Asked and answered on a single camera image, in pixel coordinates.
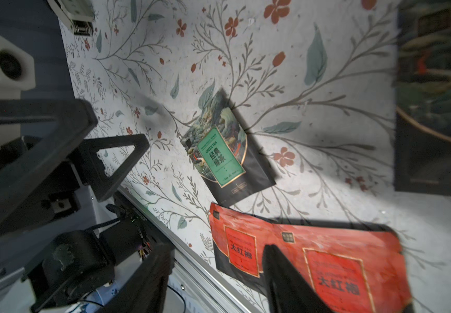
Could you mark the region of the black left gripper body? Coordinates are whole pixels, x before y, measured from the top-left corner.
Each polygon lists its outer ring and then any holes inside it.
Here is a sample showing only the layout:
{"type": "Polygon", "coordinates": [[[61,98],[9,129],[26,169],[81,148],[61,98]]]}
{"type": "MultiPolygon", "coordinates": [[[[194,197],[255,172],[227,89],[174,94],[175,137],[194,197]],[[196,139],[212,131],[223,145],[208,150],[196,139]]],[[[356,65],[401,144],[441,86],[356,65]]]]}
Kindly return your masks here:
{"type": "Polygon", "coordinates": [[[0,302],[20,281],[31,286],[28,312],[81,302],[143,247],[136,215],[108,204],[117,217],[98,222],[88,196],[71,164],[60,165],[0,226],[0,302]]]}

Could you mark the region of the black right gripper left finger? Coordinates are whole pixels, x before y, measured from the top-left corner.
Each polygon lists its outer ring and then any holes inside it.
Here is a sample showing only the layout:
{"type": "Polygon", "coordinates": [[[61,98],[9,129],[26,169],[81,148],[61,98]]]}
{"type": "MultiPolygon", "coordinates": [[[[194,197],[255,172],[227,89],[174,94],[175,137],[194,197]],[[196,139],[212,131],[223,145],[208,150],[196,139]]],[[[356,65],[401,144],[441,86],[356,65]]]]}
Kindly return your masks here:
{"type": "Polygon", "coordinates": [[[172,244],[156,245],[118,294],[98,311],[162,312],[169,275],[174,267],[174,250],[172,244]]]}

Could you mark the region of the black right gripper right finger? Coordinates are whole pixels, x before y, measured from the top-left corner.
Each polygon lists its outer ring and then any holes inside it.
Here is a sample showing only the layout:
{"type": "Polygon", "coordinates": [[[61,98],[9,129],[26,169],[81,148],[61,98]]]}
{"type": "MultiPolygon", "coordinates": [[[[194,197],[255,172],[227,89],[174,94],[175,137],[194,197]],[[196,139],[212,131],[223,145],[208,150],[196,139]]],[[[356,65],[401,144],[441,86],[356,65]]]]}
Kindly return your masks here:
{"type": "Polygon", "coordinates": [[[271,312],[331,312],[277,246],[265,246],[262,266],[271,312]]]}

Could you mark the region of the green tea bag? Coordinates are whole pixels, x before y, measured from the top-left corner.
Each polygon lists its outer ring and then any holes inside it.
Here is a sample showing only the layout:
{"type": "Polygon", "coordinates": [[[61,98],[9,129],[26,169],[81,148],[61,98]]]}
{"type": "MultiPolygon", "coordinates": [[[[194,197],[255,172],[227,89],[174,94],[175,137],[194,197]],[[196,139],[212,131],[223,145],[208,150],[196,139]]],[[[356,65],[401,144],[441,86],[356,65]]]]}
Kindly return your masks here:
{"type": "Polygon", "coordinates": [[[394,187],[451,196],[451,1],[403,1],[398,27],[394,187]]]}
{"type": "Polygon", "coordinates": [[[203,92],[201,114],[181,143],[216,203],[230,207],[275,185],[275,179],[232,112],[223,90],[203,92]]]}

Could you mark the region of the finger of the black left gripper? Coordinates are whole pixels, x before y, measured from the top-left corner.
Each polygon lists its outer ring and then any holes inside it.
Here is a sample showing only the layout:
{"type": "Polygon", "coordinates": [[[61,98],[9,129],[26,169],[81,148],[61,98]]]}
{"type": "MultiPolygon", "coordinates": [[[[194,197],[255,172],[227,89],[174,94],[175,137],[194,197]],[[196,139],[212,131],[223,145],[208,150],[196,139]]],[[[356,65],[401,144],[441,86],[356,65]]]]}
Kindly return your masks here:
{"type": "Polygon", "coordinates": [[[104,202],[114,195],[149,147],[144,134],[87,139],[70,159],[82,184],[89,185],[96,199],[104,202]]]}
{"type": "Polygon", "coordinates": [[[0,100],[0,125],[42,121],[55,121],[57,126],[0,170],[0,225],[98,123],[86,100],[0,100]]]}

